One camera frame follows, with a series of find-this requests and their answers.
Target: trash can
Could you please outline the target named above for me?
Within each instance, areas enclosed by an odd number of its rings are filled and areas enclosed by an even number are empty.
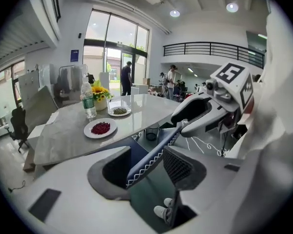
[[[160,125],[158,123],[153,124],[146,129],[146,139],[150,141],[155,141],[157,139],[158,130]]]

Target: water bottle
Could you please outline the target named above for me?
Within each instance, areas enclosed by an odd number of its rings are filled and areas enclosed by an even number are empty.
[[[84,111],[86,113],[87,119],[93,119],[95,116],[97,116],[97,112],[94,106],[91,86],[87,77],[83,78],[81,98],[83,100]]]

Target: gray floor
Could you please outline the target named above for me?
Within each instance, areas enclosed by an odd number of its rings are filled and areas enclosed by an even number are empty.
[[[156,141],[146,140],[144,132],[142,132],[138,142],[148,151],[151,151],[157,145]],[[226,148],[230,149],[235,142],[228,134]],[[217,130],[214,130],[197,138],[186,139],[179,136],[175,145],[194,152],[204,152],[206,155],[217,155],[217,150],[221,150],[223,143],[220,142]],[[4,190],[21,187],[23,180],[26,181],[26,186],[29,186],[45,172],[41,167],[36,167],[35,172],[27,173],[23,171],[28,149],[21,149],[21,154],[18,153],[17,149],[17,141],[13,141],[9,136],[0,138],[0,183]],[[164,170],[163,163],[161,162],[146,179],[129,190],[131,205],[140,217],[157,233],[168,231],[169,227],[153,212],[156,205],[164,206],[163,201],[166,197],[174,197],[174,186]]]

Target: plate of green beans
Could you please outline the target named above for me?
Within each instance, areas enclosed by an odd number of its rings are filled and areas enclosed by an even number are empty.
[[[131,109],[129,107],[113,107],[108,110],[108,114],[114,117],[129,115]]]

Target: white plate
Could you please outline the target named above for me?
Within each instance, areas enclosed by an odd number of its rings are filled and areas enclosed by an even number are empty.
[[[118,109],[118,108],[125,108],[127,110],[127,113],[125,113],[123,115],[115,115],[113,112],[114,112],[115,109]],[[129,115],[130,113],[131,113],[130,107],[113,107],[113,108],[110,108],[108,110],[108,114],[111,115],[111,116],[114,116],[114,117],[125,116],[125,115]]]
[[[106,132],[105,134],[102,134],[102,135],[96,135],[96,134],[93,134],[91,132],[92,128],[96,125],[96,124],[99,124],[99,123],[102,123],[102,122],[105,122],[105,123],[110,123],[111,124],[111,128],[109,129],[108,132]],[[87,137],[89,138],[103,138],[103,137],[106,137],[106,136],[109,136],[110,134],[112,134],[117,128],[117,125],[116,125],[116,121],[113,120],[113,119],[110,119],[110,118],[102,118],[102,119],[96,119],[90,123],[88,123],[85,127],[84,127],[84,135],[86,135]]]

